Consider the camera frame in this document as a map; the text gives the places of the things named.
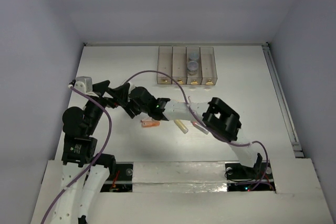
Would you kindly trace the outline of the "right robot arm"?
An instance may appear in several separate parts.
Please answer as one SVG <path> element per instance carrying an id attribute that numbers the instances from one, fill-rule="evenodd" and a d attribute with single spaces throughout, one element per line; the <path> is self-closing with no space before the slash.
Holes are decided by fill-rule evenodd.
<path id="1" fill-rule="evenodd" d="M 146 113 L 157 121 L 197 122 L 221 142 L 227 143 L 241 165 L 241 171 L 253 178 L 261 171 L 262 156 L 247 140 L 240 142 L 239 114 L 219 98 L 205 103 L 177 102 L 168 98 L 155 98 L 144 87 L 136 87 L 129 94 L 129 103 L 136 112 Z"/>

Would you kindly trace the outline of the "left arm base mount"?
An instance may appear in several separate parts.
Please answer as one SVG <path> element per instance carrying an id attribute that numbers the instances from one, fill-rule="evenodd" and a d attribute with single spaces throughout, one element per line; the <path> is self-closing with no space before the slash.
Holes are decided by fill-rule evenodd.
<path id="1" fill-rule="evenodd" d="M 116 172 L 104 182 L 101 193 L 130 193 L 133 183 L 133 163 L 117 163 Z"/>

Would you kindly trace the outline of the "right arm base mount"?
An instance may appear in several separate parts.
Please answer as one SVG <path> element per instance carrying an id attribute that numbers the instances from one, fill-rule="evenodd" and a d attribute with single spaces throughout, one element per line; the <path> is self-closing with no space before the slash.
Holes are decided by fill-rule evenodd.
<path id="1" fill-rule="evenodd" d="M 225 164 L 228 192 L 276 191 L 271 165 L 261 164 L 255 173 L 249 167 L 244 169 L 240 163 Z"/>

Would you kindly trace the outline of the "clear jar of paper clips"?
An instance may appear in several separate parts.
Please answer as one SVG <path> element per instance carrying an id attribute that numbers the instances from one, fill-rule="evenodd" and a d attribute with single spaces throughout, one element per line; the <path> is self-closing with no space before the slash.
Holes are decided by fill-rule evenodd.
<path id="1" fill-rule="evenodd" d="M 190 60 L 187 63 L 187 73 L 190 75 L 196 75 L 198 73 L 199 64 L 197 61 Z"/>

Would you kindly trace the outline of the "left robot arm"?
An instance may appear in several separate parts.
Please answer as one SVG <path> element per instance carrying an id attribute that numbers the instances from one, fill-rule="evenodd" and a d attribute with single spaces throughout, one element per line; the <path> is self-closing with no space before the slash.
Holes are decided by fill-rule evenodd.
<path id="1" fill-rule="evenodd" d="M 98 141 L 93 133 L 105 114 L 108 133 L 103 146 L 106 147 L 112 132 L 112 119 L 106 108 L 125 106 L 131 86 L 126 83 L 111 89 L 109 84 L 108 80 L 93 84 L 90 77 L 77 77 L 68 85 L 87 103 L 83 108 L 70 107 L 62 115 L 65 136 L 61 189 L 42 223 L 87 223 L 104 182 L 116 174 L 115 157 L 103 150 L 96 152 Z"/>

